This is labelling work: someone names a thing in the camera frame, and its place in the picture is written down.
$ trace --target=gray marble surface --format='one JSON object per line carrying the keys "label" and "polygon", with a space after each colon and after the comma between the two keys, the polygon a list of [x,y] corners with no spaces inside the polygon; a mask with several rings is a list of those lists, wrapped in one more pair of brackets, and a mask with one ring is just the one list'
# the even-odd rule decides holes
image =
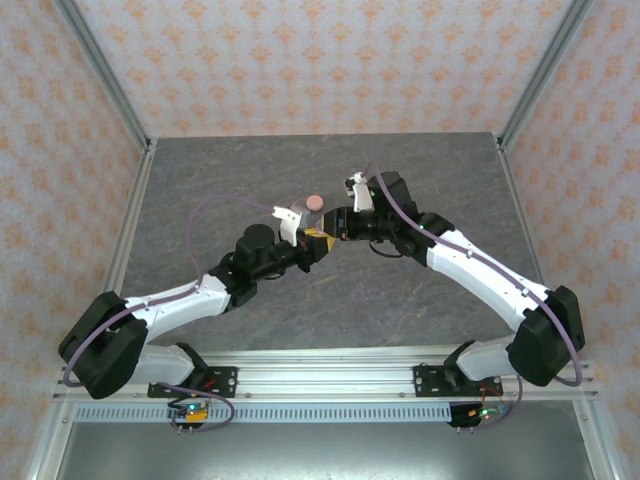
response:
{"label": "gray marble surface", "polygon": [[[207,195],[233,193],[290,206],[319,193],[326,209],[348,205],[342,181],[370,158],[405,178],[421,210],[449,219],[487,253],[534,278],[488,133],[162,139],[122,293],[158,292],[195,277],[185,229]],[[244,228],[258,222],[278,227],[276,219],[243,204],[212,205],[194,232],[203,267],[216,265]],[[380,248],[392,251],[390,245]],[[373,347],[454,344],[507,333],[492,310],[443,275],[350,242],[337,243],[310,274],[291,269],[278,281],[262,282],[242,308],[192,322],[155,343],[183,341],[199,351]]]}

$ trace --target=wall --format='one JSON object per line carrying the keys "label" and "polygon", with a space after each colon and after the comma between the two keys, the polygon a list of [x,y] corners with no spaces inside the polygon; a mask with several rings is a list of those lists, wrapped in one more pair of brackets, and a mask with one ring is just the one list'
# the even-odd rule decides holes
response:
{"label": "wall", "polygon": [[80,0],[153,136],[492,131],[570,0]]}
{"label": "wall", "polygon": [[640,9],[596,1],[574,42],[509,160],[545,279],[581,299],[585,354],[637,473]]}
{"label": "wall", "polygon": [[51,0],[0,3],[0,463],[24,478],[139,151]]}

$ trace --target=orange floral wallpaper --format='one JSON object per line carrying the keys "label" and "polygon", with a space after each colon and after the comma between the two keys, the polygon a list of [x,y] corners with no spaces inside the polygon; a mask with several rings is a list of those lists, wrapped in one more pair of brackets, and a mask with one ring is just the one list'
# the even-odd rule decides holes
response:
{"label": "orange floral wallpaper", "polygon": [[80,0],[152,136],[492,131],[570,0]]}
{"label": "orange floral wallpaper", "polygon": [[640,9],[594,3],[509,154],[545,279],[582,302],[586,355],[640,472]]}
{"label": "orange floral wallpaper", "polygon": [[0,463],[24,478],[140,152],[51,0],[0,2]]}

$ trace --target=small pink object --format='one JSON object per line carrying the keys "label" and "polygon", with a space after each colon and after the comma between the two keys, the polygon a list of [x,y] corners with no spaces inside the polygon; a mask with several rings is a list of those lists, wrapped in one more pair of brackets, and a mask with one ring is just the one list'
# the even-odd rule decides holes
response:
{"label": "small pink object", "polygon": [[322,210],[322,206],[324,205],[324,200],[320,195],[311,195],[307,198],[307,208],[312,212],[319,212]]}

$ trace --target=pink ball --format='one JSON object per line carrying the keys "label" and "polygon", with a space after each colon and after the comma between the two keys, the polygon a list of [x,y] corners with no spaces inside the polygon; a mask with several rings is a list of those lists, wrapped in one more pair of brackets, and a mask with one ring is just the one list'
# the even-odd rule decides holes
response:
{"label": "pink ball", "polygon": [[320,195],[311,195],[307,198],[307,208],[312,212],[319,212],[322,210],[322,206],[324,205],[324,200]]}

